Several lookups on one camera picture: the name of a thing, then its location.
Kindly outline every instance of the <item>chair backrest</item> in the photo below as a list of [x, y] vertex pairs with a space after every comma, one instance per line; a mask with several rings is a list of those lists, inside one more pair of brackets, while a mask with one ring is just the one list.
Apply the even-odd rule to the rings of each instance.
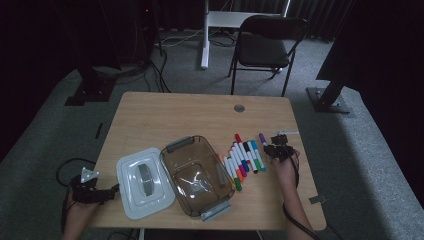
[[308, 31], [308, 22], [300, 18], [254, 15], [240, 26], [240, 34], [249, 32], [265, 38], [302, 41]]

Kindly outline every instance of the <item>black device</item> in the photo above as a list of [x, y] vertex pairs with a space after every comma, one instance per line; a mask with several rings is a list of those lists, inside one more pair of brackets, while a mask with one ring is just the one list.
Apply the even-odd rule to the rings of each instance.
[[265, 153], [271, 158], [278, 158], [281, 162], [295, 153], [294, 148], [287, 145], [288, 140], [285, 134], [271, 137], [271, 142], [274, 145], [264, 146]]
[[[99, 205], [104, 204], [108, 200], [115, 199], [115, 193], [119, 191], [119, 184], [116, 184], [111, 189], [97, 190], [96, 187], [97, 178], [92, 178], [88, 181], [82, 181], [81, 175], [75, 176], [68, 185], [65, 199], [62, 204], [62, 218], [61, 228], [62, 233], [65, 231], [66, 217], [69, 209], [79, 202], [84, 204], [98, 203]], [[68, 196], [72, 188], [72, 200], [74, 203], [68, 206]]]
[[115, 193], [119, 191], [119, 185], [116, 184], [111, 189], [97, 190], [97, 178], [81, 183], [81, 175], [76, 176], [71, 181], [72, 200], [80, 203], [99, 203], [115, 199]]

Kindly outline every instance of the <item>chair seat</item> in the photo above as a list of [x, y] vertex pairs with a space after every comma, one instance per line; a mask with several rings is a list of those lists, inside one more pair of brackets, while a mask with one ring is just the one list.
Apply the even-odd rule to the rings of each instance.
[[244, 66], [285, 68], [289, 64], [282, 40], [245, 34], [242, 36], [239, 49], [239, 62]]

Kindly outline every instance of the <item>table leg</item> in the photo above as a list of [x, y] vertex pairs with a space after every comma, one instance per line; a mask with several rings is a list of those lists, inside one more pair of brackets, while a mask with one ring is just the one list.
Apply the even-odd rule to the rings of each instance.
[[205, 0], [205, 27], [203, 39], [203, 52], [202, 52], [202, 69], [208, 68], [209, 61], [209, 0]]

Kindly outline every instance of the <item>gray carpet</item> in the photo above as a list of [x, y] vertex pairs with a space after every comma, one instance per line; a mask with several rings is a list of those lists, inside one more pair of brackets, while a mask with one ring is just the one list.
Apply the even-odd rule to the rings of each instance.
[[[224, 38], [214, 40], [229, 43]], [[167, 62], [163, 78], [167, 86], [172, 92], [229, 94], [231, 80], [226, 75], [233, 48], [211, 45], [207, 70], [200, 69], [201, 48], [202, 43], [195, 40], [164, 47]], [[318, 193], [328, 199], [322, 204], [326, 219], [343, 239], [424, 239], [423, 209], [359, 93], [345, 88], [341, 94], [352, 115], [314, 111], [305, 89], [327, 86], [328, 82], [315, 77], [330, 48], [331, 44], [321, 41], [303, 41], [286, 92]], [[164, 57], [155, 49], [152, 60], [160, 68]], [[281, 77], [271, 81], [268, 77], [268, 73], [240, 72], [235, 94], [279, 96]], [[64, 106], [80, 80], [74, 71], [56, 86], [1, 163], [0, 239], [60, 239], [65, 188], [55, 179], [56, 168], [70, 158], [97, 160], [124, 92], [159, 91], [158, 75], [149, 68], [144, 75], [119, 79], [109, 102]], [[99, 124], [103, 128], [96, 136]], [[71, 164], [63, 169], [61, 179], [79, 174], [82, 166], [91, 167]], [[129, 229], [89, 228], [83, 239], [108, 239], [115, 231], [128, 233]], [[266, 240], [285, 239], [283, 232], [262, 234]], [[338, 239], [330, 228], [318, 234], [322, 239]], [[113, 235], [111, 239], [126, 238]]]

